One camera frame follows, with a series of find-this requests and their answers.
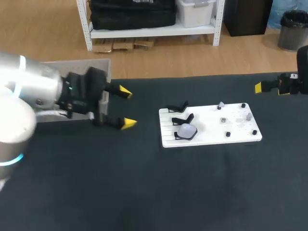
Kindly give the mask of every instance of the black cabinet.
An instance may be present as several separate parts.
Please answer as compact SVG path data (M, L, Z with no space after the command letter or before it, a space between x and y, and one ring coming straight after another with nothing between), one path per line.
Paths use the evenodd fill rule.
M224 23L231 36L263 35L273 0L226 0Z

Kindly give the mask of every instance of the metal shelf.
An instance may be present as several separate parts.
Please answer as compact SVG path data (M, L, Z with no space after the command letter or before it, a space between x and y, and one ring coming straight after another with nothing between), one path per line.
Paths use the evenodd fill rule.
M90 32L92 39L102 38L130 38L130 37L159 37L159 36L176 36L176 35L201 35L214 34L215 27L210 24L193 28L184 28L180 21L173 26L137 29L137 30L92 30Z
M86 0L76 0L79 10L79 16L83 33L85 36L87 48L92 50L92 39L107 38L131 38L131 37L159 37L159 36L179 36L179 35L202 35L214 34L213 46L219 45L220 31L223 17L225 0L217 0L214 13L216 17L212 18L211 24L206 26L185 28L178 20L173 26L147 28L137 30L94 30L92 23L88 25L87 21L87 2Z

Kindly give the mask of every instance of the shelf post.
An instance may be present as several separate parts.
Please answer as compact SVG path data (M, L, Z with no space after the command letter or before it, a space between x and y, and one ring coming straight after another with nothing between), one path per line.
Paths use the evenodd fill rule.
M217 12L215 19L215 33L214 33L213 46L219 45L224 8L225 8L225 0L217 0Z
M79 17L82 25L83 34L85 36L86 44L88 51L92 50L92 40L88 25L88 18L87 18L87 0L76 0L78 11L79 11Z

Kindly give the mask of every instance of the black table surface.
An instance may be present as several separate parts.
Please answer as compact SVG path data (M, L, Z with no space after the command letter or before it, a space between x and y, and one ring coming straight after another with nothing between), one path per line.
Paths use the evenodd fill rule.
M113 80L118 131L38 124L0 193L3 231L301 231L308 227L308 96L254 94L277 74ZM158 110L248 103L261 142L165 149Z

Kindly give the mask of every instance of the gray trash bin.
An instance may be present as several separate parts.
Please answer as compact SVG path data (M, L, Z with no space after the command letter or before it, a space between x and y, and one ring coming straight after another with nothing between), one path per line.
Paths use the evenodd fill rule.
M287 11L281 18L281 31L278 47L286 51L297 51L308 38L308 13Z

